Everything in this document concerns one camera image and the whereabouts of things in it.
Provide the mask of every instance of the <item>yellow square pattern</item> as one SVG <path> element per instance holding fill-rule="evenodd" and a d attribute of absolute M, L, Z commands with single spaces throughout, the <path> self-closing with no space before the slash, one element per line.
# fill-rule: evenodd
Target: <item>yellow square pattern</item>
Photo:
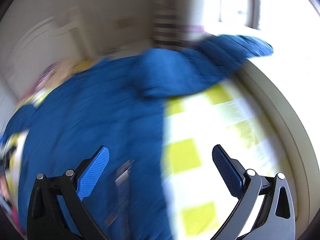
<path fill-rule="evenodd" d="M 196 236 L 220 227 L 214 202 L 183 209 L 182 220 L 188 236 Z"/>
<path fill-rule="evenodd" d="M 205 90 L 204 94 L 209 98 L 212 105 L 217 105 L 232 100 L 231 96 L 220 84 Z"/>
<path fill-rule="evenodd" d="M 165 116 L 182 113 L 183 111 L 183 97 L 175 97 L 167 100 L 165 105 Z"/>
<path fill-rule="evenodd" d="M 235 133 L 241 143 L 246 149 L 255 146 L 259 143 L 259 140 L 248 121 L 239 122 L 235 125 L 227 127 L 230 132 Z"/>
<path fill-rule="evenodd" d="M 271 125 L 270 120 L 264 114 L 256 118 L 249 119 L 249 122 L 259 142 L 262 142 L 263 140 L 270 138 L 276 133 L 276 131 Z"/>
<path fill-rule="evenodd" d="M 168 144 L 165 147 L 164 158 L 166 159 L 164 163 L 170 166 L 171 173 L 188 171 L 201 166 L 193 139 Z"/>
<path fill-rule="evenodd" d="M 292 169 L 287 156 L 284 157 L 276 166 L 271 168 L 270 177 L 275 176 L 278 172 L 282 172 L 286 176 L 287 181 L 293 179 Z"/>

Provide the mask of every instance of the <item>window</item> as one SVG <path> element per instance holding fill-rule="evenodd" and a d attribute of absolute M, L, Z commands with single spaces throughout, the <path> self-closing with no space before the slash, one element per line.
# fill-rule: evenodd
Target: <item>window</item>
<path fill-rule="evenodd" d="M 309 0 L 260 0 L 258 28 L 290 70 L 314 73 L 319 66 L 320 17 Z"/>
<path fill-rule="evenodd" d="M 252 0 L 206 0 L 204 25 L 214 22 L 250 26 L 252 21 Z"/>

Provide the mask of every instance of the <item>white bed frame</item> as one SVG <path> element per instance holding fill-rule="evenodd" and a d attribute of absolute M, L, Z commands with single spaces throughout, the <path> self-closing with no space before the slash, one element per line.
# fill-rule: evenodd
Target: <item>white bed frame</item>
<path fill-rule="evenodd" d="M 268 114 L 288 155 L 298 198 L 298 238 L 320 207 L 320 173 L 315 151 L 295 110 L 257 66 L 248 61 L 237 75 Z"/>
<path fill-rule="evenodd" d="M 52 63 L 68 58 L 77 62 L 97 58 L 77 8 L 69 10 L 70 22 L 63 27 L 58 27 L 55 18 L 49 17 L 32 27 L 6 61 L 10 71 L 5 78 L 18 98 L 32 88 Z"/>

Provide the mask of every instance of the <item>white wall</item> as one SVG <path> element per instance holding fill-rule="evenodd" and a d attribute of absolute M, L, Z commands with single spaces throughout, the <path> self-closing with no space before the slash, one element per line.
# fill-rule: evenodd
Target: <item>white wall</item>
<path fill-rule="evenodd" d="M 8 121 L 12 117 L 17 101 L 8 84 L 2 75 L 0 75 L 0 134 L 3 133 Z"/>
<path fill-rule="evenodd" d="M 152 0 L 14 0 L 0 22 L 0 70 L 3 74 L 6 76 L 10 72 L 7 59 L 29 29 L 52 15 L 57 16 L 59 25 L 65 25 L 68 9 L 74 6 L 79 7 L 100 55 L 119 45 L 152 36 Z M 129 19 L 129 27 L 119 28 L 118 21 L 125 19 Z"/>

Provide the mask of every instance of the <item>bed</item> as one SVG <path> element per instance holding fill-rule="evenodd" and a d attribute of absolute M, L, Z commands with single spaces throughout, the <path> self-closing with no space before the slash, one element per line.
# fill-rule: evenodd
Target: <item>bed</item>
<path fill-rule="evenodd" d="M 108 56 L 132 56 L 148 47 L 150 41 L 144 40 L 121 47 Z M 81 58 L 50 65 L 31 91 L 22 97 L 17 109 L 26 104 L 39 107 L 56 87 L 92 65 L 94 60 Z M 11 202 L 16 209 L 21 156 L 27 136 L 28 131 L 11 136 L 3 150 L 16 146 L 6 174 Z M 162 185 L 175 240 L 210 239 L 237 203 L 212 162 L 211 151 L 216 144 L 221 144 L 230 157 L 238 159 L 246 169 L 255 169 L 260 175 L 284 173 L 297 216 L 295 181 L 282 142 L 257 100 L 238 77 L 233 76 L 201 93 L 170 98 L 165 103 Z M 251 229 L 261 203 L 259 198 L 242 233 Z"/>

